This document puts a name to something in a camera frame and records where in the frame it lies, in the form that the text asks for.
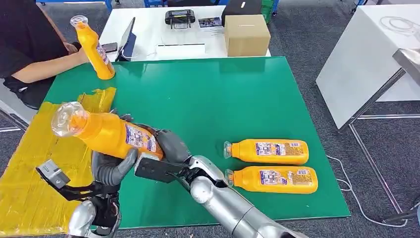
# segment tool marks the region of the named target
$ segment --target black shirt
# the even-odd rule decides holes
[[[11,75],[68,51],[34,0],[1,0],[0,26],[0,78],[25,104],[39,107],[55,77],[27,84]]]

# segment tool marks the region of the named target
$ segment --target yellow cloth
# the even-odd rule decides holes
[[[78,101],[90,112],[109,112],[115,88],[83,94]],[[0,236],[57,234],[67,224],[78,201],[68,202],[43,181],[35,167],[52,159],[71,179],[69,185],[89,185],[91,151],[76,137],[57,137],[51,119],[60,105],[44,102],[23,135],[0,179]]]

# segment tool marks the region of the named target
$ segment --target green bin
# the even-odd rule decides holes
[[[274,0],[261,1],[261,14],[264,16],[266,23],[269,23],[271,20],[271,14],[273,13],[273,5]]]

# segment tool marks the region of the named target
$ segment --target orange bottle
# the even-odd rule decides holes
[[[76,28],[77,39],[98,74],[98,78],[107,80],[114,77],[114,67],[106,56],[105,50],[99,44],[98,35],[89,27],[87,17],[74,16],[71,18],[70,24]]]
[[[132,147],[139,152],[163,157],[155,137],[146,129],[112,113],[90,113],[79,102],[62,104],[51,121],[58,136],[75,136],[95,151],[124,159]]]
[[[306,142],[286,139],[247,139],[239,143],[224,143],[225,158],[235,157],[245,162],[302,165],[308,161]]]
[[[315,170],[303,166],[250,166],[226,170],[230,186],[251,192],[313,193],[318,189]]]

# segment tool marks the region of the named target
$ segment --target green table mat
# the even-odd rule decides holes
[[[315,169],[312,194],[247,192],[237,189],[275,220],[346,217],[347,204],[285,57],[116,62],[116,76],[100,80],[89,64],[57,76],[45,100],[61,103],[93,89],[116,87],[113,107],[134,122],[177,133],[195,155],[222,171],[256,165],[223,157],[224,141],[300,139],[309,146],[305,166]],[[215,224],[177,182],[135,177],[120,191],[121,228]]]

